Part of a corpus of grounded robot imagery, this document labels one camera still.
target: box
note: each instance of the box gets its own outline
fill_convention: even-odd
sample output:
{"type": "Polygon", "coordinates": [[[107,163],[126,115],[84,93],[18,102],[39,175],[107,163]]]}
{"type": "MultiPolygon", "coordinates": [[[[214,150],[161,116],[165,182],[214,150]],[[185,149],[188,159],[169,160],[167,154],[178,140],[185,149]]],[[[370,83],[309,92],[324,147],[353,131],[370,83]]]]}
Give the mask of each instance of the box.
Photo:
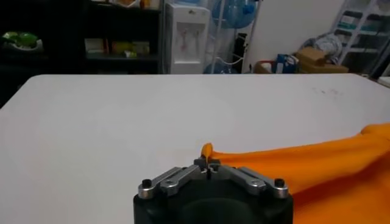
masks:
{"type": "Polygon", "coordinates": [[[323,66],[311,65],[305,61],[299,63],[298,73],[348,73],[348,68],[341,65],[325,64],[323,66]]]}
{"type": "Polygon", "coordinates": [[[301,49],[297,52],[296,57],[299,61],[304,61],[317,66],[322,66],[326,62],[325,53],[312,47],[305,47],[301,49]]]}
{"type": "Polygon", "coordinates": [[[253,68],[253,73],[255,73],[255,74],[271,74],[271,71],[266,69],[263,65],[264,65],[263,61],[256,62],[255,67],[253,68]]]}

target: orange fabric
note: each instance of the orange fabric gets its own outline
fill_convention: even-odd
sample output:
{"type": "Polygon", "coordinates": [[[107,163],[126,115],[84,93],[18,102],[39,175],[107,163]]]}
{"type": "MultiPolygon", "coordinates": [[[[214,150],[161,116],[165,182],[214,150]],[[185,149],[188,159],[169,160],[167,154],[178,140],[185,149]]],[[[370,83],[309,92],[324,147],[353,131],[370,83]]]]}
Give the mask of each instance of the orange fabric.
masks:
{"type": "Polygon", "coordinates": [[[202,154],[284,178],[294,198],[295,224],[390,223],[390,123],[357,136],[315,145],[250,153],[202,154]]]}

